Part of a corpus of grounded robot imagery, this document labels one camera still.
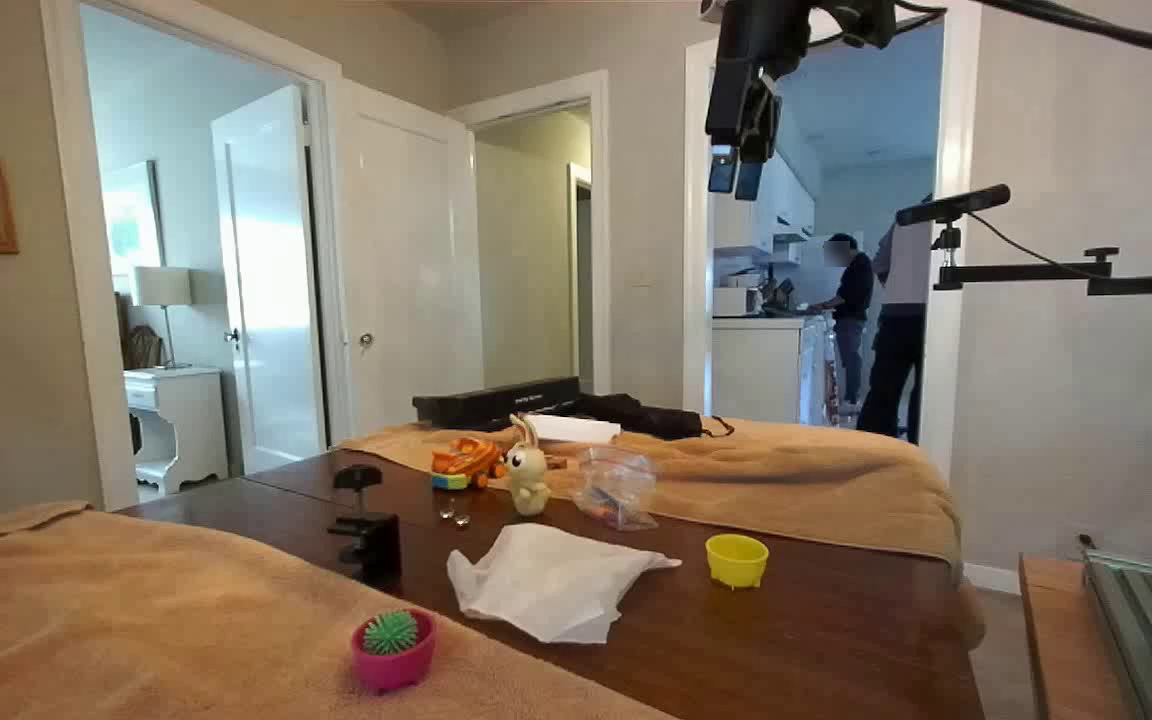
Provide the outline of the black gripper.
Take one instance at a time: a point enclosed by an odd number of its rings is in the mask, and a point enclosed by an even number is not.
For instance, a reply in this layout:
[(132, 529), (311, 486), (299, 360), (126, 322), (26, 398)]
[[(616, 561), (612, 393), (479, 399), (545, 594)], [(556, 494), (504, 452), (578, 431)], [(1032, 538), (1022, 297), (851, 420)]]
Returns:
[(759, 174), (774, 144), (779, 102), (770, 83), (806, 48), (806, 0), (705, 0), (699, 16), (719, 29), (705, 133), (709, 194), (759, 195)]

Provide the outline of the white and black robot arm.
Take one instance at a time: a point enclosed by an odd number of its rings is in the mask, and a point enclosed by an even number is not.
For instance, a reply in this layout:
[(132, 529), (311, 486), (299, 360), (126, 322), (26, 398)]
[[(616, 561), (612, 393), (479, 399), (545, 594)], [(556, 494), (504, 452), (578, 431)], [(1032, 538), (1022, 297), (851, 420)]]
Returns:
[(882, 48), (897, 36), (892, 0), (699, 0), (719, 29), (705, 121), (713, 194), (759, 195), (779, 128), (774, 81), (805, 59), (811, 12), (829, 12), (843, 46)]

